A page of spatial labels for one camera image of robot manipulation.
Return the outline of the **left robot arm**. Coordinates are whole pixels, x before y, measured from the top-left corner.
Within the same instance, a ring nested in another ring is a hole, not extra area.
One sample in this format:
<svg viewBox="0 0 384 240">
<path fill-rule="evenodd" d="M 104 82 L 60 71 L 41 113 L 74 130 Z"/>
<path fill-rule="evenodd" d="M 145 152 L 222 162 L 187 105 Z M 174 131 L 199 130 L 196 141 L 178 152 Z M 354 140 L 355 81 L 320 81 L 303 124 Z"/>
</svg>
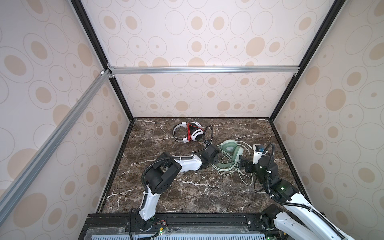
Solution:
<svg viewBox="0 0 384 240">
<path fill-rule="evenodd" d="M 218 162 L 220 149 L 213 144 L 214 129 L 211 125 L 203 129 L 198 122 L 182 122 L 174 126 L 172 135 L 179 143 L 203 141 L 203 147 L 188 156 L 163 152 L 144 170 L 141 176 L 143 200 L 138 209 L 130 209 L 130 231 L 138 228 L 146 232 L 152 228 L 160 196 L 171 186 L 178 174 L 204 170 Z"/>
</svg>

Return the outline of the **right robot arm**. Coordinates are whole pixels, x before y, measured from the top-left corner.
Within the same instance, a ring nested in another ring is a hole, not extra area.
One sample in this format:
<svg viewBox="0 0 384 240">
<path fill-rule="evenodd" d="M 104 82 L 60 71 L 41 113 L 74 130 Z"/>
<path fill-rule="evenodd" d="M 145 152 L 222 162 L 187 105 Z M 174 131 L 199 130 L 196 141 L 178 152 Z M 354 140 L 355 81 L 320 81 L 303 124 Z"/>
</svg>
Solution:
<svg viewBox="0 0 384 240">
<path fill-rule="evenodd" d="M 240 156 L 240 168 L 255 174 L 268 196 L 291 213 L 270 205 L 262 211 L 261 224 L 265 230 L 279 230 L 295 240 L 353 239 L 316 210 L 290 182 L 280 178 L 278 165 L 269 155 L 257 163 Z"/>
</svg>

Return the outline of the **white black headphones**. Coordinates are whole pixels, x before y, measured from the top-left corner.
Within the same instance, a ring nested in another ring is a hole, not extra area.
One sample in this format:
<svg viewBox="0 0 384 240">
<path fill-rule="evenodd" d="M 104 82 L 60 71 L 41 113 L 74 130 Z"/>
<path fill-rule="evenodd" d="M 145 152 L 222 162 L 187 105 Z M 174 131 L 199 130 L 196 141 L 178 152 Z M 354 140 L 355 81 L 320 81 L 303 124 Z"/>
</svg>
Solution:
<svg viewBox="0 0 384 240">
<path fill-rule="evenodd" d="M 179 128 L 186 128 L 187 129 L 187 136 L 183 138 L 179 138 L 176 136 L 176 131 Z M 173 138 L 176 142 L 179 143 L 188 143 L 188 142 L 198 142 L 203 139 L 204 130 L 202 128 L 202 125 L 198 122 L 181 122 L 178 125 L 175 125 L 172 131 Z"/>
</svg>

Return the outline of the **green headphones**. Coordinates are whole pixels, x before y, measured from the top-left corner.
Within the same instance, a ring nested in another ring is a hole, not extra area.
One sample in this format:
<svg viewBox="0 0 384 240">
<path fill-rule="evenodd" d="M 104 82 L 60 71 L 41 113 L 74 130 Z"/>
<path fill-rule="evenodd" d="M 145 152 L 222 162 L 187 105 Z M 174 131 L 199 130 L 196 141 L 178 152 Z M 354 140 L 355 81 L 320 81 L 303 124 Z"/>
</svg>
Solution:
<svg viewBox="0 0 384 240">
<path fill-rule="evenodd" d="M 218 162 L 213 167 L 220 172 L 235 170 L 240 162 L 240 156 L 244 153 L 244 147 L 235 140 L 225 140 L 217 147 L 228 161 L 226 163 Z"/>
</svg>

